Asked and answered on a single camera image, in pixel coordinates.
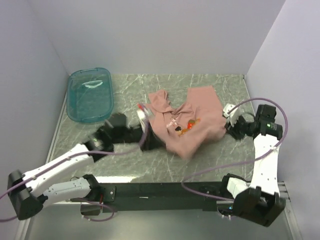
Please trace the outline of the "pink printed t shirt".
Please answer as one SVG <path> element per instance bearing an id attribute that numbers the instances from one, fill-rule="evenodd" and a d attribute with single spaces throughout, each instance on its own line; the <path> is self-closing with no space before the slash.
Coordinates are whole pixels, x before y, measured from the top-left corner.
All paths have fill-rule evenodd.
<path id="1" fill-rule="evenodd" d="M 191 158 L 203 143 L 219 141 L 226 134 L 223 107 L 211 85 L 188 88 L 186 101 L 177 108 L 172 108 L 164 89 L 148 98 L 152 131 L 167 151 L 182 159 Z"/>

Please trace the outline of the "teal transparent plastic bin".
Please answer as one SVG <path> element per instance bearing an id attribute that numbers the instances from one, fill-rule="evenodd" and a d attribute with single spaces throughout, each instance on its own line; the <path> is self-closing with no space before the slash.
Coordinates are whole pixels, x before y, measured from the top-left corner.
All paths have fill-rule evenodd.
<path id="1" fill-rule="evenodd" d="M 102 67 L 78 70 L 67 80 L 66 113 L 74 122 L 91 124 L 106 120 L 114 108 L 110 72 Z"/>

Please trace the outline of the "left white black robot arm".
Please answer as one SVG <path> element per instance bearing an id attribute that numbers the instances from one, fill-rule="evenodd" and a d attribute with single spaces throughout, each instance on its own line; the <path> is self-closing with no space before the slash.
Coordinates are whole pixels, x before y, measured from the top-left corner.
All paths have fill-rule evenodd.
<path id="1" fill-rule="evenodd" d="M 150 110 L 138 110 L 139 125 L 129 127 L 123 113 L 110 116 L 87 140 L 76 144 L 65 154 L 36 169 L 22 173 L 15 170 L 8 176 L 7 192 L 18 220 L 27 220 L 43 208 L 64 200 L 78 200 L 103 207 L 104 188 L 92 174 L 74 181 L 59 183 L 66 174 L 96 163 L 105 156 L 115 156 L 117 143 L 138 143 L 143 149 L 157 142 L 151 128 L 155 117 Z"/>

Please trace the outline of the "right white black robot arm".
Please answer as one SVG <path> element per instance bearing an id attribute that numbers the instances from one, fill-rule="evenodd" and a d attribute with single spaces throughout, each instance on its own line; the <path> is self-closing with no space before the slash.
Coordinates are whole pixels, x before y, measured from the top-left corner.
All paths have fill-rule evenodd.
<path id="1" fill-rule="evenodd" d="M 234 139 L 252 137 L 255 162 L 251 181 L 228 173 L 222 178 L 219 193 L 222 198 L 233 198 L 231 214 L 269 227 L 286 207 L 278 187 L 278 155 L 283 127 L 275 122 L 276 108 L 260 104 L 252 122 L 241 115 L 232 104 L 223 109 L 225 128 Z"/>

